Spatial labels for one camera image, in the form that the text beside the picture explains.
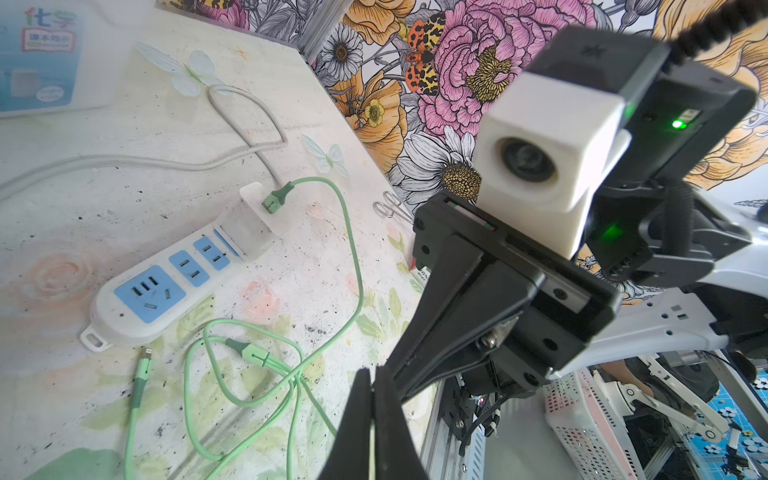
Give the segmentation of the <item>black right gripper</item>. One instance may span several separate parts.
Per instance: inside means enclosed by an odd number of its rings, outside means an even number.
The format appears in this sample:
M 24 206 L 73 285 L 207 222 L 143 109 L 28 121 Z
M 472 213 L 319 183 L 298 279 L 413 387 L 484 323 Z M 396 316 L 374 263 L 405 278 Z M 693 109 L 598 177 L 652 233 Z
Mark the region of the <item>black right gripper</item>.
M 453 194 L 413 228 L 430 278 L 386 362 L 402 403 L 457 374 L 470 390 L 535 390 L 617 316 L 609 283 Z

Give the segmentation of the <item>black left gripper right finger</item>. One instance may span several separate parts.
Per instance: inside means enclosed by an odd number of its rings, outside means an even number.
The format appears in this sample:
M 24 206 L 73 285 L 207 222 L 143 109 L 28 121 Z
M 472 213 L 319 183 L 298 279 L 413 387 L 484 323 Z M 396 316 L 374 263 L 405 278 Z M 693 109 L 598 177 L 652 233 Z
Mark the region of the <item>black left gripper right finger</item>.
M 391 371 L 378 366 L 373 384 L 375 479 L 427 479 Z

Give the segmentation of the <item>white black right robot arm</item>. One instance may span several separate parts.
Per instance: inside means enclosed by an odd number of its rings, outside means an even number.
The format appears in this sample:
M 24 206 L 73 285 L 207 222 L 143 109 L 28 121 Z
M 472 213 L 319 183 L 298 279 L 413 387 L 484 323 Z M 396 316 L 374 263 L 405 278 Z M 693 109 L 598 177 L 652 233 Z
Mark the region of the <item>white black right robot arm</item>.
M 524 72 L 481 129 L 477 201 L 442 192 L 416 210 L 414 257 L 431 275 L 386 363 L 399 398 L 487 364 L 531 390 L 605 361 L 622 281 L 764 300 L 759 224 L 685 182 L 756 98 L 696 62 Z

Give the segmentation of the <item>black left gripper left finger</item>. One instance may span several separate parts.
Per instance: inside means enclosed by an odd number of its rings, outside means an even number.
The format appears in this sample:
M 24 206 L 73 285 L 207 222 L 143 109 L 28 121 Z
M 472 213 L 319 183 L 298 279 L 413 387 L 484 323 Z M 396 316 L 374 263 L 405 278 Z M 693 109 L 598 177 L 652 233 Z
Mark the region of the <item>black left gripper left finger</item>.
M 370 432 L 373 423 L 373 391 L 370 371 L 356 372 L 327 461 L 319 480 L 369 478 Z

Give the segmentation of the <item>white USB charger adapter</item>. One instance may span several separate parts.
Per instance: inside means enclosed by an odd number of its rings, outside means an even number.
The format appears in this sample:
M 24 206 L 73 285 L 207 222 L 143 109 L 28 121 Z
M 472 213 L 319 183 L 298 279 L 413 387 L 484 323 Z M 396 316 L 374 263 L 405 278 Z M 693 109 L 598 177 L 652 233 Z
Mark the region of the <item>white USB charger adapter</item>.
M 237 198 L 213 222 L 215 233 L 244 262 L 253 262 L 291 228 L 288 211 L 264 206 L 270 190 L 259 182 L 239 189 Z

